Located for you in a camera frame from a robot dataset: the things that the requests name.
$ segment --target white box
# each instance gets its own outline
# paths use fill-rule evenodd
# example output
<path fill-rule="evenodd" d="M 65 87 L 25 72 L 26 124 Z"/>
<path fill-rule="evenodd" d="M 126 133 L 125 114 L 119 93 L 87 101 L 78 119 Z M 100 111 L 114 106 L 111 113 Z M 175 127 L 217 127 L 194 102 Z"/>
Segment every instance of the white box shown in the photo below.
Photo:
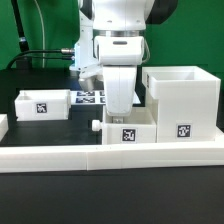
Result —
<path fill-rule="evenodd" d="M 198 67 L 143 68 L 157 142 L 213 141 L 220 79 Z"/>
<path fill-rule="evenodd" d="M 8 129 L 7 115 L 0 114 L 0 141 L 3 139 Z"/>
<path fill-rule="evenodd" d="M 103 109 L 102 144 L 155 143 L 156 124 L 145 107 L 133 107 L 130 116 L 124 117 L 124 123 L 112 123 L 106 107 Z"/>
<path fill-rule="evenodd" d="M 70 90 L 20 91 L 15 108 L 17 121 L 65 120 L 71 108 Z"/>

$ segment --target white bin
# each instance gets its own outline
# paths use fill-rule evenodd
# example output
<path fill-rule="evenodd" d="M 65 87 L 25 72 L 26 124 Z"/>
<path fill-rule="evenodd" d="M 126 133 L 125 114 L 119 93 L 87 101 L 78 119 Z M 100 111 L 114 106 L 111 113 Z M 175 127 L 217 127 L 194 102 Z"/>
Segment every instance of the white bin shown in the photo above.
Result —
<path fill-rule="evenodd" d="M 70 107 L 70 90 L 20 91 L 15 100 L 18 121 L 65 120 Z"/>
<path fill-rule="evenodd" d="M 147 107 L 157 142 L 213 141 L 220 79 L 198 67 L 145 67 Z"/>
<path fill-rule="evenodd" d="M 106 107 L 103 110 L 102 144 L 155 143 L 156 124 L 151 112 L 145 107 L 133 107 L 123 124 L 112 123 Z"/>

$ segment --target green wall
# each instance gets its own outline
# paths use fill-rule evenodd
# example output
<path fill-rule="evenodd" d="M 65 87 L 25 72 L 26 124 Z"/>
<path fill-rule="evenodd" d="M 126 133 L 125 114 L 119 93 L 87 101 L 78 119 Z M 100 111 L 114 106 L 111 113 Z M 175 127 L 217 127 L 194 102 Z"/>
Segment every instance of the green wall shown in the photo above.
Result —
<path fill-rule="evenodd" d="M 0 1 L 0 69 L 19 53 L 10 0 Z M 42 33 L 33 0 L 18 0 L 31 49 L 41 49 Z M 79 36 L 76 0 L 38 0 L 43 11 L 48 49 L 72 47 Z M 224 1 L 179 0 L 172 17 L 162 25 L 148 25 L 148 65 L 198 65 L 224 77 Z M 70 62 L 49 61 L 48 67 Z"/>

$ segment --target black surface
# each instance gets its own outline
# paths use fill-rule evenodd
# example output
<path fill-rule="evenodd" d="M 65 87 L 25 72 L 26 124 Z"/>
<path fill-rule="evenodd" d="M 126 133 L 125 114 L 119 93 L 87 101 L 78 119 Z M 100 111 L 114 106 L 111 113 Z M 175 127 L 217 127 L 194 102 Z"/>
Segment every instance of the black surface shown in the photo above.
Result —
<path fill-rule="evenodd" d="M 68 121 L 35 122 L 36 134 L 32 122 L 15 122 L 12 100 L 30 88 L 78 85 L 63 70 L 0 72 L 0 113 L 9 113 L 10 124 L 4 144 L 100 144 L 89 120 L 101 116 L 101 107 L 73 107 Z M 223 198 L 222 166 L 0 174 L 0 223 L 223 224 Z"/>

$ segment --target white base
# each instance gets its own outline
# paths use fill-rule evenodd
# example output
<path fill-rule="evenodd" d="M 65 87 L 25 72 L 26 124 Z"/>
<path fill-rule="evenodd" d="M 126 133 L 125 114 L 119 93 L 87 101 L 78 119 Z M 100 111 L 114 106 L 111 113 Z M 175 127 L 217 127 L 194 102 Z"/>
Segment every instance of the white base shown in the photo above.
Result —
<path fill-rule="evenodd" d="M 217 129 L 213 142 L 0 148 L 0 172 L 224 165 L 223 143 Z"/>
<path fill-rule="evenodd" d="M 3 139 L 7 131 L 8 131 L 7 115 L 0 114 L 0 141 Z"/>

